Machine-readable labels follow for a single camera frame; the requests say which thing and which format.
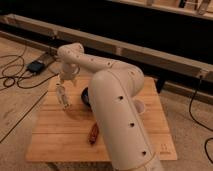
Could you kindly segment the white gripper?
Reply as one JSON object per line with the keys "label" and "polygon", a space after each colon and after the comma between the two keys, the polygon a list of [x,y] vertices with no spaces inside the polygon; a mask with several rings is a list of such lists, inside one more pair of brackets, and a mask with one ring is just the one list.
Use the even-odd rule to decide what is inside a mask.
{"label": "white gripper", "polygon": [[59,76],[60,84],[64,84],[64,80],[73,80],[73,85],[77,86],[77,78],[75,76],[79,73],[80,67],[76,64],[62,63],[61,74]]}

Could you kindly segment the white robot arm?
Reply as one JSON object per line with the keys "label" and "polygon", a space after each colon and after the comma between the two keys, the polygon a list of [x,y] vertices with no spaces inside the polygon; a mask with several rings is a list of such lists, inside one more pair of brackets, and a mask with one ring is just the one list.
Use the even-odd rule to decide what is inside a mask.
{"label": "white robot arm", "polygon": [[61,81],[75,78],[78,68],[93,73],[89,103],[116,171],[164,171],[133,99],[142,89],[142,70],[123,61],[89,55],[79,43],[58,48]]}

